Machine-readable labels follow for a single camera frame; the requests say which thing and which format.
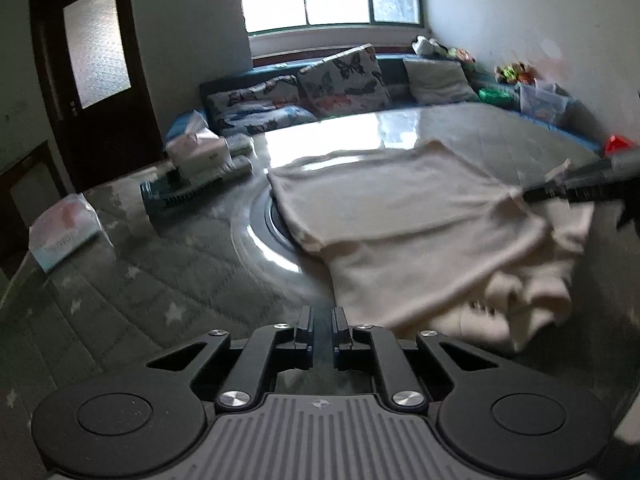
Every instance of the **red object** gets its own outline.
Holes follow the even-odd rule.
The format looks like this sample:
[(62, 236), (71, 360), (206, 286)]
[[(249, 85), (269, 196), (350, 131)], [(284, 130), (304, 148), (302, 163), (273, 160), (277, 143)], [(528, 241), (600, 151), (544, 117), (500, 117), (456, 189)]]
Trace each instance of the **red object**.
[(604, 149), (605, 155), (610, 155), (613, 152), (618, 150), (627, 150), (629, 148), (634, 147), (636, 144), (630, 139), (619, 135), (612, 135), (609, 137), (609, 141), (607, 142), (607, 146)]

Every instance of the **robotic arm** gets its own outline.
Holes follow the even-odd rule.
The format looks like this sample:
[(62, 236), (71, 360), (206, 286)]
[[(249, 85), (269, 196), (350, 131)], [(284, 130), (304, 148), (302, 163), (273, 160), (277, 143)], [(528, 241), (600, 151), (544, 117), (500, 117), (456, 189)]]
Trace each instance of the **robotic arm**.
[(528, 203), (550, 198), (569, 202), (621, 200), (623, 211), (616, 227), (620, 229), (633, 220), (640, 237), (640, 148), (616, 152), (567, 170), (544, 184), (526, 189), (523, 198)]

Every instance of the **white wall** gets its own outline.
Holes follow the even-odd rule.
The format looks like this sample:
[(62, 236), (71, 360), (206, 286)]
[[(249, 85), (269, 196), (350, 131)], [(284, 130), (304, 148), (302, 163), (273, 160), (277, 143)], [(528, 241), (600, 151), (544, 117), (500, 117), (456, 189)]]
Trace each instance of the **white wall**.
[(29, 0), (0, 0), (0, 168), (48, 140), (71, 190), (42, 100), (30, 27)]
[(201, 105), (199, 83), (250, 69), (240, 0), (132, 0), (146, 82), (162, 135)]
[(640, 0), (427, 0), (435, 37), (489, 69), (522, 60), (591, 113), (579, 127), (598, 140), (640, 140)]

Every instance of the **wooden door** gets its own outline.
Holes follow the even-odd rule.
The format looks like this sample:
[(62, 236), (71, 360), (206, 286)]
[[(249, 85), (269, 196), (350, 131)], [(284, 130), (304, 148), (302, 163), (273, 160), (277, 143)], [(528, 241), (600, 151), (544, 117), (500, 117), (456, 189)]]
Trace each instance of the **wooden door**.
[(161, 158), (130, 0), (30, 0), (42, 94), (76, 190)]

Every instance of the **cloth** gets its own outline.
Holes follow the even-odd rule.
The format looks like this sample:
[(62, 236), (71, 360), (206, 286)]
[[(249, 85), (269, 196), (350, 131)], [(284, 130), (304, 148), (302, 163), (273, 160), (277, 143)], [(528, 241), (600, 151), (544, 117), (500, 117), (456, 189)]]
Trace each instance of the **cloth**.
[(529, 208), (521, 189), (436, 141), (301, 159), (269, 179), (294, 238), (327, 264), (350, 324), (521, 351), (571, 312), (567, 286), (593, 205)]

